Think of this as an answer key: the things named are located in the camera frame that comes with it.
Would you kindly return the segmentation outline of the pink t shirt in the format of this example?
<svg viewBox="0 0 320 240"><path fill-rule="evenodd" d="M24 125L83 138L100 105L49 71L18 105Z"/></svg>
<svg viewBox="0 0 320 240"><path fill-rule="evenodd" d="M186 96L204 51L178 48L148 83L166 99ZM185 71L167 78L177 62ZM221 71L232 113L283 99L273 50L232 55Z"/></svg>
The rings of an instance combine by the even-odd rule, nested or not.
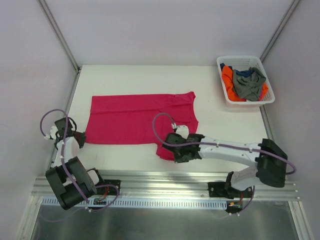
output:
<svg viewBox="0 0 320 240"><path fill-rule="evenodd" d="M172 123L185 125L195 133L198 120L194 92L182 94L136 94L93 96L85 130L86 142L96 145L156 144L156 154L173 161L174 155L162 147L173 131Z"/></svg>

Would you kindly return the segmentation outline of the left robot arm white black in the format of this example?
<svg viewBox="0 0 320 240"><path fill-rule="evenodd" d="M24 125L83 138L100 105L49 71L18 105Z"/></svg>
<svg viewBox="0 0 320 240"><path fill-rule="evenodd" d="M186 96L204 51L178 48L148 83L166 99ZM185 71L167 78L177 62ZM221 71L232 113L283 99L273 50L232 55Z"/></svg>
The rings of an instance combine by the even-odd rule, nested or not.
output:
<svg viewBox="0 0 320 240"><path fill-rule="evenodd" d="M72 118L61 118L54 122L50 138L55 140L58 151L56 165L46 171L45 177L64 210L82 201L88 201L95 194L104 191L105 182L96 168L85 169L78 153L84 147L86 136L77 131Z"/></svg>

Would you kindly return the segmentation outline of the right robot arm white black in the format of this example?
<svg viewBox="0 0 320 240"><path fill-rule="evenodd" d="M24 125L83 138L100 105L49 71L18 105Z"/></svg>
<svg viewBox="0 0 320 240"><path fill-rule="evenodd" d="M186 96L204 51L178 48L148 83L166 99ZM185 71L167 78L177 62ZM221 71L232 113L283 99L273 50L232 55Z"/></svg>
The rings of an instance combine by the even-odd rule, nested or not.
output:
<svg viewBox="0 0 320 240"><path fill-rule="evenodd" d="M264 138L261 143L234 143L196 133L187 138L169 133L162 146L173 153L175 163L218 159L246 166L229 172L224 182L209 182L211 198L250 198L256 185L285 186L288 156L271 139Z"/></svg>

